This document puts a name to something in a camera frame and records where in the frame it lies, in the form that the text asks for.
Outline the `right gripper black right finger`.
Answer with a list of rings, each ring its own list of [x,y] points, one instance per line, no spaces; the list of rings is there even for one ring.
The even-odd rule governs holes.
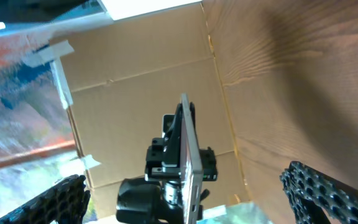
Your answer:
[[[296,223],[358,224],[358,190],[299,161],[280,175]]]

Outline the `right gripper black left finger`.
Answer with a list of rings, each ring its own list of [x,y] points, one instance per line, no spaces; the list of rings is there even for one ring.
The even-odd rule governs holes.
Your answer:
[[[0,218],[0,224],[81,224],[91,194],[84,175],[65,177],[38,196]]]

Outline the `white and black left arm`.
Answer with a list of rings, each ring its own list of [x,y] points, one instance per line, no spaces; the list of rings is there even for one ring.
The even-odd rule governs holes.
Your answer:
[[[124,179],[116,218],[122,223],[196,223],[210,195],[203,182],[218,178],[214,151],[200,148],[195,106],[182,100],[163,116],[162,136],[147,149],[143,177]]]

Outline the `brown cardboard panel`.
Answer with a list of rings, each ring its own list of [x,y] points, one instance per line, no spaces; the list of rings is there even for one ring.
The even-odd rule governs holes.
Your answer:
[[[88,171],[98,218],[116,212],[121,181],[144,174],[147,148],[182,93],[195,104],[200,147],[216,154],[218,179],[205,182],[204,208],[246,202],[223,91],[201,4],[188,4],[66,35],[62,57],[73,104],[70,117]]]

